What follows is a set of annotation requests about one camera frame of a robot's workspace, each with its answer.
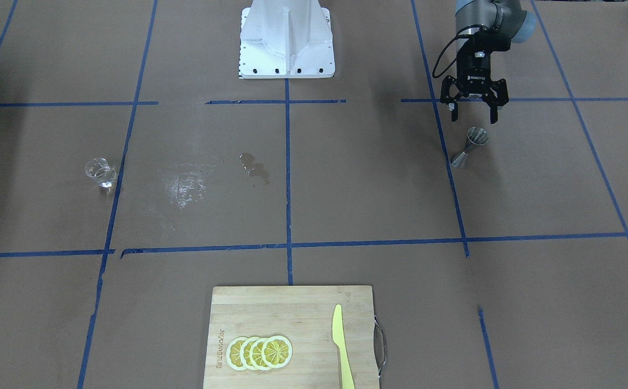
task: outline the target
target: white mounting plate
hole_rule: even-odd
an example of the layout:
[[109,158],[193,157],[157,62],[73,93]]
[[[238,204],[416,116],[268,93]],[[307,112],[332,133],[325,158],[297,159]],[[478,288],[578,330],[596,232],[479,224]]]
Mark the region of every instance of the white mounting plate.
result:
[[[242,11],[242,29],[250,10],[251,8],[245,8]],[[323,7],[321,10],[330,29],[330,11]],[[239,50],[239,77],[246,79],[330,78],[335,75],[333,42],[309,42],[301,52],[292,55],[290,71],[285,70],[287,69],[286,61],[284,55],[269,50],[262,43],[242,41]]]

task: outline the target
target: white plastic bracket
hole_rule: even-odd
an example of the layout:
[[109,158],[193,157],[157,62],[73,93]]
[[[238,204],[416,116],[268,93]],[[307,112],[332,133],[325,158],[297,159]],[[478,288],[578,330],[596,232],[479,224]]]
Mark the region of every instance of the white plastic bracket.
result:
[[335,74],[330,12],[319,0],[254,0],[242,11],[240,78]]

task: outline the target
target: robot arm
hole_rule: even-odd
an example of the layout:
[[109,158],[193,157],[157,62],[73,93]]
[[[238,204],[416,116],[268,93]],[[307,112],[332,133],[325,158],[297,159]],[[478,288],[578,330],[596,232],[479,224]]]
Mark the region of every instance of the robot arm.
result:
[[[455,19],[456,35],[447,47],[458,42],[454,61],[457,77],[446,76],[443,80],[441,103],[449,106],[452,120],[456,121],[460,98],[480,98],[491,108],[491,123],[496,123],[499,109],[509,99],[506,80],[491,80],[491,54],[509,51],[511,42],[528,40],[536,20],[523,10],[519,0],[458,0]],[[447,47],[439,56],[437,65]],[[457,88],[455,95],[450,94],[453,86]]]

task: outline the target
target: clear glass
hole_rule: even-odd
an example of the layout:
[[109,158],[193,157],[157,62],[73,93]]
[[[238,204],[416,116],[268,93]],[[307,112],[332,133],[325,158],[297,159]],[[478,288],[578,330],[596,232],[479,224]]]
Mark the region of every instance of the clear glass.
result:
[[117,172],[105,158],[94,158],[86,163],[86,175],[101,187],[113,187],[117,182]]

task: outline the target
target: cutting board handle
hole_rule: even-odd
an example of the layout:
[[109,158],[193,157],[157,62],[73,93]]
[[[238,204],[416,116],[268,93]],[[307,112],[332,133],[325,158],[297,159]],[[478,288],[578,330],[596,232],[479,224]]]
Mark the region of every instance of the cutting board handle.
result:
[[381,323],[379,323],[379,318],[374,315],[374,332],[376,329],[381,333],[381,349],[383,349],[383,361],[379,365],[379,358],[376,356],[376,347],[374,347],[374,355],[376,356],[376,366],[379,368],[379,379],[381,379],[381,372],[383,372],[383,367],[386,366],[386,362],[388,361],[388,357],[386,354],[386,333],[383,331],[383,327],[381,327]]

